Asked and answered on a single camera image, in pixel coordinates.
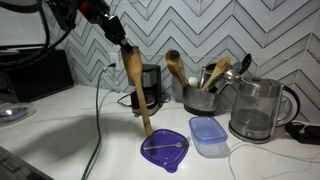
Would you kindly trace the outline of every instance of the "metal spoon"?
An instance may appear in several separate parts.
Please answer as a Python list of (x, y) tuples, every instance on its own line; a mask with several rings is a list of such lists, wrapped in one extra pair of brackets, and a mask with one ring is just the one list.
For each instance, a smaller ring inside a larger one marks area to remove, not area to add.
[(226, 71), (224, 73), (224, 79), (226, 82), (224, 83), (223, 86), (221, 86), (217, 90), (216, 94), (218, 94), (218, 95), (221, 94), (221, 92), (224, 90), (225, 87), (227, 87), (227, 85), (237, 82), (240, 78), (241, 78), (241, 75), (240, 75), (240, 73), (238, 73), (237, 70), (235, 70), (233, 68), (229, 69), (228, 71)]

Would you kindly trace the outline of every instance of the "wooden utensil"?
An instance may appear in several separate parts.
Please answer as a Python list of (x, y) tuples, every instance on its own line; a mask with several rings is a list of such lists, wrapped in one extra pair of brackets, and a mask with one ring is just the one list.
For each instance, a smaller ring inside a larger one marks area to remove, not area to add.
[(146, 136), (150, 136), (153, 134), (153, 131), (152, 131), (152, 127), (149, 119), (146, 100), (142, 91), (142, 85), (141, 85), (142, 61), (141, 61), (139, 47), (133, 46), (132, 51), (130, 53), (126, 52), (123, 48), (121, 48), (121, 54), (122, 54), (124, 66), (128, 73), (128, 76), (131, 77), (131, 79), (133, 80), (136, 86), (138, 102), (139, 102), (139, 107), (140, 107), (141, 116), (143, 120), (145, 134)]
[(167, 61), (167, 67), (171, 74), (181, 83), (182, 86), (186, 85), (184, 64), (180, 58), (180, 53), (176, 50), (169, 50), (165, 59)]
[(214, 68), (209, 80), (203, 85), (202, 90), (205, 91), (210, 86), (212, 81), (216, 77), (218, 77), (220, 74), (225, 72), (229, 68), (229, 66), (230, 66), (230, 58), (229, 57), (224, 57), (224, 58), (220, 59), (220, 61), (218, 62), (218, 64)]

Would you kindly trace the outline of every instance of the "plastic food container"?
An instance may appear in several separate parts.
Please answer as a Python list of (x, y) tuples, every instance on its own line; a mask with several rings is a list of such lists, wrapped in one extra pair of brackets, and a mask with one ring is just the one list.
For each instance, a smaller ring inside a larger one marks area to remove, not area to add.
[(212, 117), (193, 117), (189, 120), (193, 142), (199, 154), (206, 158), (227, 157), (229, 147), (224, 129)]

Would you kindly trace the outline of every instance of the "electrical outlet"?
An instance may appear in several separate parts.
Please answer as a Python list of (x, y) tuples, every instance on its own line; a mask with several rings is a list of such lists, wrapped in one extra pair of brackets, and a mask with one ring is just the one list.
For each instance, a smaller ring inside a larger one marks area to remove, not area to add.
[(120, 71), (121, 65), (120, 65), (120, 60), (119, 60), (119, 54), (118, 53), (109, 53), (109, 55), (110, 55), (111, 63), (116, 63), (115, 70)]

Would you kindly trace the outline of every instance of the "utensil holder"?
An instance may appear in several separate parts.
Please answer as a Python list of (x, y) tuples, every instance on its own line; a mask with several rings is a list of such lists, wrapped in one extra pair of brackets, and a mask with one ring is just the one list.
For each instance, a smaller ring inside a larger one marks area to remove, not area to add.
[(218, 96), (208, 91), (190, 87), (183, 87), (184, 109), (198, 116), (214, 116), (218, 106)]

